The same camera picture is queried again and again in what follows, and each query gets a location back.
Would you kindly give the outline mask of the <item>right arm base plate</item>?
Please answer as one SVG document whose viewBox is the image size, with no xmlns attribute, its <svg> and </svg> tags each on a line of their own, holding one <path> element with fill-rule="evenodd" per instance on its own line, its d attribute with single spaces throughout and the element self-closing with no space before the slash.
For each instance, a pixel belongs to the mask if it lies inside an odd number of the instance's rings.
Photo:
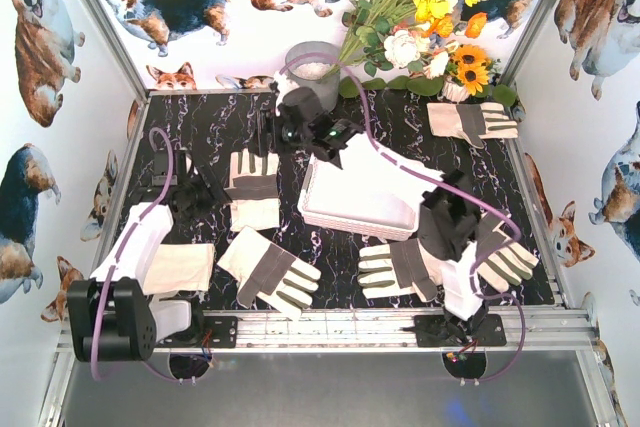
<svg viewBox="0 0 640 427">
<path fill-rule="evenodd" d="M 499 315 L 489 314 L 476 331 L 466 334 L 456 331 L 443 315 L 416 315 L 413 325 L 403 327 L 403 332 L 415 335 L 419 347 L 463 347 L 475 343 L 479 347 L 502 347 L 507 344 Z"/>
</svg>

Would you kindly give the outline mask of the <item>white plastic storage basket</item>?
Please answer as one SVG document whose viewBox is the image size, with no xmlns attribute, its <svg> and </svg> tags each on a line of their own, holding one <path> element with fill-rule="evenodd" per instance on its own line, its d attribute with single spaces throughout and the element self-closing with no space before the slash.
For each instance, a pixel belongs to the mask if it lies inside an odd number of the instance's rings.
<svg viewBox="0 0 640 427">
<path fill-rule="evenodd" d="M 418 214 L 404 200 L 314 157 L 297 207 L 309 225 L 386 240 L 405 241 L 418 228 Z"/>
</svg>

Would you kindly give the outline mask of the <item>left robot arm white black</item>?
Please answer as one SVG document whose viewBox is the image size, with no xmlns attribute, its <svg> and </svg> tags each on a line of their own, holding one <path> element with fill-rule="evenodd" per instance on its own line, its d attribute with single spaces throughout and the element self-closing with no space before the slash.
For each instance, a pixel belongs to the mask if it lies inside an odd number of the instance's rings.
<svg viewBox="0 0 640 427">
<path fill-rule="evenodd" d="M 86 280 L 71 283 L 67 306 L 81 362 L 146 361 L 156 344 L 203 336 L 204 315 L 179 291 L 206 291 L 215 247 L 167 244 L 177 220 L 193 220 L 231 199 L 204 158 L 187 150 L 154 155 L 150 186 L 139 190 L 126 226 Z"/>
</svg>

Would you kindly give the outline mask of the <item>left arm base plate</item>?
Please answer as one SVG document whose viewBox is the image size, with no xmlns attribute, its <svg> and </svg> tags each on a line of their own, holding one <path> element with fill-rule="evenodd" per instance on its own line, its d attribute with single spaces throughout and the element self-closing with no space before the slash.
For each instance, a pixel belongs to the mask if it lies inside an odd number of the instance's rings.
<svg viewBox="0 0 640 427">
<path fill-rule="evenodd" d="M 159 341 L 156 347 L 233 349 L 237 333 L 237 316 L 205 315 L 188 329 Z"/>
</svg>

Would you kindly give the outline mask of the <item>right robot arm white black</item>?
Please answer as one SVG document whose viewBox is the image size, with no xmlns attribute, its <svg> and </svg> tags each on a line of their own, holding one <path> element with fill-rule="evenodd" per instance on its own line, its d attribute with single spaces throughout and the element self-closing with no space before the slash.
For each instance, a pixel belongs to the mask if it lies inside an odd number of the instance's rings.
<svg viewBox="0 0 640 427">
<path fill-rule="evenodd" d="M 468 321 L 482 308 L 474 289 L 481 213 L 465 175 L 443 175 L 336 120 L 302 87 L 277 107 L 256 113 L 250 150 L 259 156 L 306 151 L 311 158 L 298 209 L 306 223 L 381 239 L 361 253 L 359 278 L 368 299 L 415 294 Z"/>
</svg>

